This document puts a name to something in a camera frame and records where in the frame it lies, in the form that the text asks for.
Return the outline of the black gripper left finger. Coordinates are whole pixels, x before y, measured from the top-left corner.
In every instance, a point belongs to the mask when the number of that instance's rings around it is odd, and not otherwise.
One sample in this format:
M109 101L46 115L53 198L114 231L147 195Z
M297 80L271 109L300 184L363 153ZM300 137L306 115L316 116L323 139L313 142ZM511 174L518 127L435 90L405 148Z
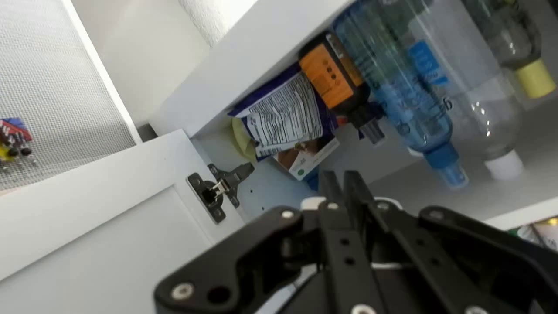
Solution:
M356 170L327 170L320 188L318 207L273 207L164 277L154 289L156 312L253 314L314 265L281 314L381 314L367 235L374 195Z

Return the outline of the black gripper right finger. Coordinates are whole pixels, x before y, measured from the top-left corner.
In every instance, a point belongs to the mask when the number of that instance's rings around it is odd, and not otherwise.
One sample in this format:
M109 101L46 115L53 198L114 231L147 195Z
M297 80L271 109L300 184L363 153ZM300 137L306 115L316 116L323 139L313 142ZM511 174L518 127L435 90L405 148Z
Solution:
M402 265L447 314L558 314L558 252L452 209L417 216L377 200L358 170L344 174L348 205L374 266Z

